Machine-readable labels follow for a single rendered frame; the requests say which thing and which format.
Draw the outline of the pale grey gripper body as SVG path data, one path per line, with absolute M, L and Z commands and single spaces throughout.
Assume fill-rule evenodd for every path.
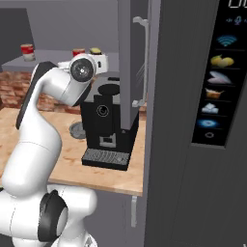
M 104 77 L 108 77 L 108 72 L 95 75 L 95 76 L 93 77 L 93 84 L 94 84 L 99 78 L 104 78 Z

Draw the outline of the dark grey cabinet door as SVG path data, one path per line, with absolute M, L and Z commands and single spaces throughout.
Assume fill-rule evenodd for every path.
M 26 43 L 34 43 L 27 10 L 0 8 L 0 65 L 20 57 Z

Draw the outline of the black coffee machine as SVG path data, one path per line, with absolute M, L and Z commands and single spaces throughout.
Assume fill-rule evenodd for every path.
M 120 78 L 99 77 L 80 104 L 87 149 L 82 164 L 126 171 L 139 127 L 136 116 L 130 129 L 121 128 Z

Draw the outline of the grey round disc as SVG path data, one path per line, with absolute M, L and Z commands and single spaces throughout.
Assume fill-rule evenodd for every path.
M 85 139 L 86 138 L 86 131 L 83 128 L 83 124 L 81 122 L 73 123 L 69 127 L 69 134 L 74 139 Z

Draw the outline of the red can with white band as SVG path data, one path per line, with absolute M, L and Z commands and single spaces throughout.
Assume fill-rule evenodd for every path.
M 20 48 L 21 48 L 23 59 L 26 62 L 32 62 L 36 60 L 34 46 L 31 43 L 22 44 Z

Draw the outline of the black fridge control panel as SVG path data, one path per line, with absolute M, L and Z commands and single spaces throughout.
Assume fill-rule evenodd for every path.
M 247 0 L 220 0 L 192 142 L 225 146 L 247 77 Z

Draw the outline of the dark grey fridge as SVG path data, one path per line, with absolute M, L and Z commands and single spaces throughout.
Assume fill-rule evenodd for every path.
M 151 1 L 147 247 L 247 247 L 247 77 L 226 145 L 192 142 L 219 1 Z

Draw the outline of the grey base cupboard door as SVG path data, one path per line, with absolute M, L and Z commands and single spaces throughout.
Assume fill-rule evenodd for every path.
M 135 227 L 131 226 L 130 195 L 96 191 L 95 212 L 84 220 L 98 247 L 144 247 L 145 216 L 143 197 L 137 198 Z

